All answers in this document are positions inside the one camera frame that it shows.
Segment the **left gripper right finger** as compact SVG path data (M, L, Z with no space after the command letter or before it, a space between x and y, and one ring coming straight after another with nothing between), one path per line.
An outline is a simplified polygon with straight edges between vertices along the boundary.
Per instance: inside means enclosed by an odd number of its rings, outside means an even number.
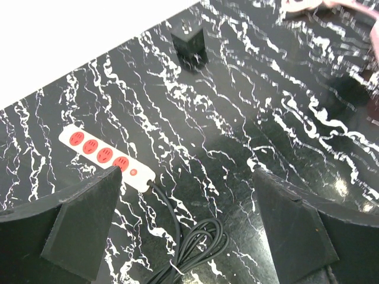
M378 216L263 169L253 185L280 283L378 283Z

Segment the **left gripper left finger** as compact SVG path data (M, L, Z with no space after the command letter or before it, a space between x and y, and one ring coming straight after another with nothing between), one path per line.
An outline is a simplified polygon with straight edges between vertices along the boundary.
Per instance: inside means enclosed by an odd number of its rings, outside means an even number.
M120 168L111 166L1 211L1 280L95 281L121 181Z

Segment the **pink power strip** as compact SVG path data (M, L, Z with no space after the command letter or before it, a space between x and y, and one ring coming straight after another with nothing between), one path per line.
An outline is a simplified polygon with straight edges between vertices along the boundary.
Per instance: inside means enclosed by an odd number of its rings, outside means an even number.
M372 49L374 51L375 59L377 63L379 61L378 26L379 26L379 21L376 20L375 24L373 25L370 31L370 40L371 40Z

